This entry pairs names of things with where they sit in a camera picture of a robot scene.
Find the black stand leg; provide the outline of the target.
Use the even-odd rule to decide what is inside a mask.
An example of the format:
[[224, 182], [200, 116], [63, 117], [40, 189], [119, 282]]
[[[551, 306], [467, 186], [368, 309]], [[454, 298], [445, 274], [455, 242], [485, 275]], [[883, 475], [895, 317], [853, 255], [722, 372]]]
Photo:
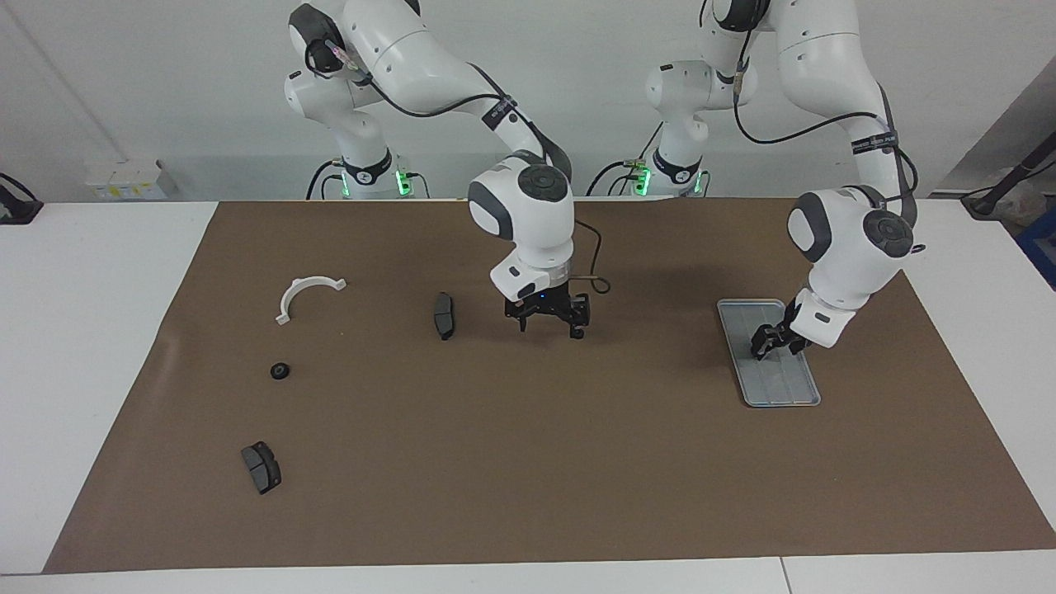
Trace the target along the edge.
[[996, 185], [977, 189], [961, 196], [960, 203], [973, 219], [981, 221], [996, 221], [998, 215], [994, 215], [997, 204], [1003, 196], [1011, 189], [1018, 186], [1030, 177], [1037, 177], [1038, 172], [1044, 172], [1044, 160], [1052, 157], [1056, 152], [1056, 130], [1049, 133], [1045, 140], [1034, 148], [1026, 157], [1011, 169], [1006, 177], [1003, 177]]

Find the white curved plastic bracket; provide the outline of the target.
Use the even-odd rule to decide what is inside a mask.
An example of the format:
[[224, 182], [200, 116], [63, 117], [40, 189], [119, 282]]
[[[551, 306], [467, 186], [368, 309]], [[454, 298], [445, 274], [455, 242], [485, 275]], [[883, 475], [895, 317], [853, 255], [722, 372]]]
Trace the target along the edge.
[[284, 290], [284, 293], [279, 300], [279, 313], [276, 315], [275, 321], [279, 326], [284, 326], [291, 320], [291, 305], [295, 297], [298, 296], [303, 290], [309, 287], [325, 286], [336, 292], [341, 292], [347, 287], [346, 279], [339, 278], [335, 279], [328, 276], [309, 276], [305, 278], [295, 278], [288, 287]]

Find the black table clamp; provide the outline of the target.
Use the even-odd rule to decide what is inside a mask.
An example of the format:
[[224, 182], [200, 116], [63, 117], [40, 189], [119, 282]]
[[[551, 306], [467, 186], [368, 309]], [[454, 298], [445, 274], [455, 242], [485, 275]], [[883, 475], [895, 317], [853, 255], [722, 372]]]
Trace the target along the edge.
[[[16, 188], [26, 196], [26, 200], [17, 198], [12, 189]], [[0, 225], [26, 225], [42, 210], [45, 203], [30, 191], [30, 188], [5, 172], [0, 172]]]

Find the white wall outlet box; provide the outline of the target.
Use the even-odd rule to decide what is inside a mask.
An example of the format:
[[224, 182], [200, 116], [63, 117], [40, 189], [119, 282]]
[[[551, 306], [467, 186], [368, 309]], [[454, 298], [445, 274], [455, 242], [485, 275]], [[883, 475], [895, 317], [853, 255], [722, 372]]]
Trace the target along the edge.
[[87, 163], [84, 186], [98, 200], [175, 200], [180, 196], [161, 159]]

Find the brown table mat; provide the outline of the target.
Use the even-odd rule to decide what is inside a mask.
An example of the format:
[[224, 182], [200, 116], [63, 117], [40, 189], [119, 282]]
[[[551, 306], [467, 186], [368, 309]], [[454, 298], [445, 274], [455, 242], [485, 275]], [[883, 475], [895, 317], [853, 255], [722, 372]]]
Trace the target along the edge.
[[[800, 285], [790, 207], [578, 204], [614, 289], [574, 341], [505, 317], [464, 203], [220, 205], [45, 571], [1056, 549], [903, 276], [807, 350], [818, 406], [744, 405], [716, 305]], [[279, 326], [309, 276], [347, 287]]]

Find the short dark brake pad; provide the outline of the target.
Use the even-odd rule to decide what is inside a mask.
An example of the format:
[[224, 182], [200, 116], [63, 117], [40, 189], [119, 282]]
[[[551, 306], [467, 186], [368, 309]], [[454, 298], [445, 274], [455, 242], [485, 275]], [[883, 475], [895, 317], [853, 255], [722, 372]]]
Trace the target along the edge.
[[243, 447], [240, 454], [250, 478], [252, 478], [254, 489], [260, 495], [265, 495], [281, 484], [281, 467], [267, 443], [256, 442]]

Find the silver metal tray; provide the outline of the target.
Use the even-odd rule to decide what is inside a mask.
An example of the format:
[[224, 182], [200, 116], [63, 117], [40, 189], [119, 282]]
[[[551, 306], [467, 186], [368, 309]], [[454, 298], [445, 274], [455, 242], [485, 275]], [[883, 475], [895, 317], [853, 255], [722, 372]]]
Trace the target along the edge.
[[821, 403], [806, 354], [774, 350], [756, 360], [751, 338], [762, 324], [776, 326], [785, 314], [778, 299], [722, 299], [717, 302], [740, 394], [752, 408], [812, 407]]

